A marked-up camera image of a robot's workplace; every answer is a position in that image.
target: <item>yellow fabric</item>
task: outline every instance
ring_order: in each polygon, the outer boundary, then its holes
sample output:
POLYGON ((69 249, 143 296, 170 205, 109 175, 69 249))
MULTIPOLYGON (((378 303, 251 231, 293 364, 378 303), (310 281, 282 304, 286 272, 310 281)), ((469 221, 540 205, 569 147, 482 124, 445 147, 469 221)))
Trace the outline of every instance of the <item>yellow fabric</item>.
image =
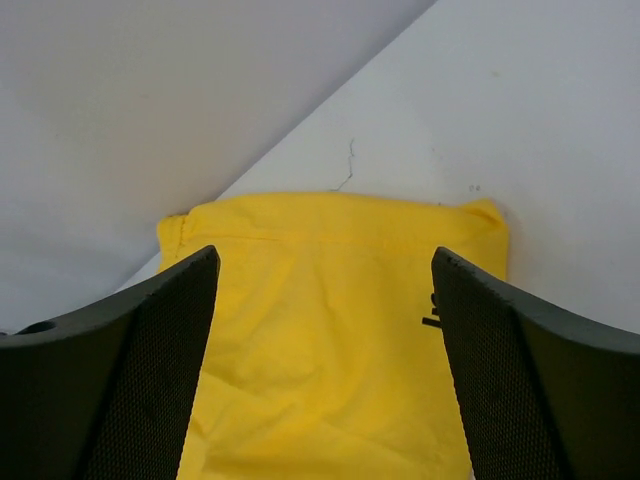
POLYGON ((162 269, 209 244, 222 260, 179 479, 468 478, 442 332, 422 318, 439 245, 505 277, 491 202, 252 195, 158 236, 162 269))

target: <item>white surface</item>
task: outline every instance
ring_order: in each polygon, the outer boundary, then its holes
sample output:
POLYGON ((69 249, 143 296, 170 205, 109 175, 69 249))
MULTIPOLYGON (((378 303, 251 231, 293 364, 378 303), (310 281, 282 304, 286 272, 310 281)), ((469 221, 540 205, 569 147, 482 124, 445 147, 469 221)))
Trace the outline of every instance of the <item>white surface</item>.
POLYGON ((96 300, 432 0, 0 2, 0 328, 96 300))
POLYGON ((335 188, 354 139, 344 191, 493 197, 513 283, 640 332, 639 51, 638 2, 442 0, 228 194, 335 188))

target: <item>hole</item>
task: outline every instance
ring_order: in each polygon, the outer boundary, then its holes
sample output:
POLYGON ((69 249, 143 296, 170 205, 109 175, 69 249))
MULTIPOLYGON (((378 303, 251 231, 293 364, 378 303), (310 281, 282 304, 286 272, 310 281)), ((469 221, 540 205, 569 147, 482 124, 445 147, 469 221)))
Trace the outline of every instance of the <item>hole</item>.
POLYGON ((55 328, 56 324, 50 320, 45 320, 44 322, 34 323, 33 325, 29 325, 24 330, 20 330, 16 335, 29 335, 30 333, 40 333, 46 332, 47 330, 51 330, 55 328))

